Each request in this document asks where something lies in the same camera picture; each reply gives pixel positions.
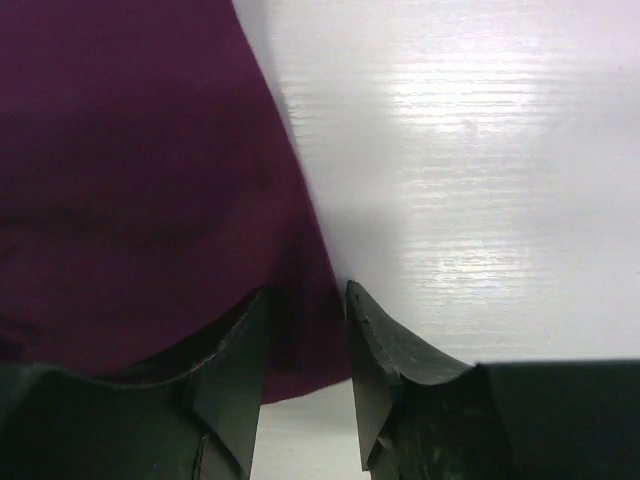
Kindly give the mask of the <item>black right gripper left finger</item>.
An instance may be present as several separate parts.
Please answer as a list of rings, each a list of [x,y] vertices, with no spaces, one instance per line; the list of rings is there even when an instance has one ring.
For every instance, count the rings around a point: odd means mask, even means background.
[[[221,319],[110,376],[3,365],[2,477],[248,478],[271,304],[259,289]]]

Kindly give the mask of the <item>purple cloth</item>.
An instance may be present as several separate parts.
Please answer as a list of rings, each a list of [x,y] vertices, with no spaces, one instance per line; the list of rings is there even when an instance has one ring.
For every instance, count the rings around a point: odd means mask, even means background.
[[[277,290],[264,399],[350,375],[305,181],[229,1],[1,5],[1,358],[109,374]]]

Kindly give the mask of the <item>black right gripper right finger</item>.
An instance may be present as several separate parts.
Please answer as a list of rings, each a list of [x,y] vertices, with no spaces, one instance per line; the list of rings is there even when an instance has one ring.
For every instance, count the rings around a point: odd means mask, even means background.
[[[635,479],[635,360],[465,364],[345,293],[361,464],[374,479]]]

